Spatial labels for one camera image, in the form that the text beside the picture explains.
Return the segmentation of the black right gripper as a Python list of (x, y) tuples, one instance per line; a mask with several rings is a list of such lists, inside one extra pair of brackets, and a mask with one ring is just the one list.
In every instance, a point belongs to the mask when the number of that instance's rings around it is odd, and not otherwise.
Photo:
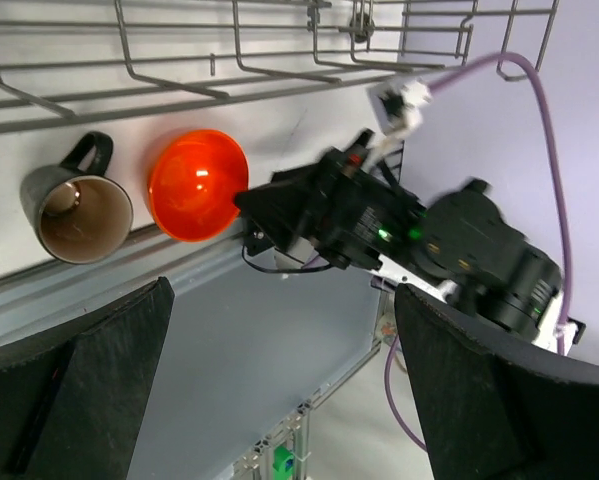
[(278, 250), (308, 240), (319, 266), (308, 270), (376, 270), (381, 256), (398, 257), (424, 216), (381, 154), (371, 162), (374, 132), (365, 129), (343, 150), (331, 147), (301, 169), (275, 172), (269, 183), (240, 191), (234, 205)]

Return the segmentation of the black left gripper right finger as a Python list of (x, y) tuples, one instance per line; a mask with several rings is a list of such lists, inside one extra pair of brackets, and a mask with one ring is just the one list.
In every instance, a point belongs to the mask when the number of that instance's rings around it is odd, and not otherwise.
[(599, 479), (599, 366), (470, 318), (412, 285), (399, 339), (437, 479)]

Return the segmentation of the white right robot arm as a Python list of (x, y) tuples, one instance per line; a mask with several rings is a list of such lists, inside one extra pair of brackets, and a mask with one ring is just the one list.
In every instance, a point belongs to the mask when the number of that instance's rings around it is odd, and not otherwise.
[(582, 325), (564, 313), (565, 276), (510, 226), (472, 178), (423, 204), (398, 181), (365, 130), (345, 149), (274, 173), (238, 192), (236, 208), (268, 247), (292, 256), (307, 242), (316, 259), (295, 273), (356, 268), (410, 284), (461, 313), (557, 354)]

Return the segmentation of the orange plastic bowl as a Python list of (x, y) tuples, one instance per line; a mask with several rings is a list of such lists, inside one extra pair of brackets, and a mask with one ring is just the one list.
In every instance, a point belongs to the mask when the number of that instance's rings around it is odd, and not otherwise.
[(162, 232), (182, 242), (222, 233), (238, 217), (234, 196), (249, 185), (247, 157), (229, 135), (188, 131), (157, 156), (147, 180), (147, 203)]

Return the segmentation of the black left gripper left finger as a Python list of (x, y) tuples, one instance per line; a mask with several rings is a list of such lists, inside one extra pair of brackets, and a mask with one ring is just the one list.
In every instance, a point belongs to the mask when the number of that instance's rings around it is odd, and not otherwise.
[(0, 479), (124, 479), (174, 291), (157, 280), (0, 347)]

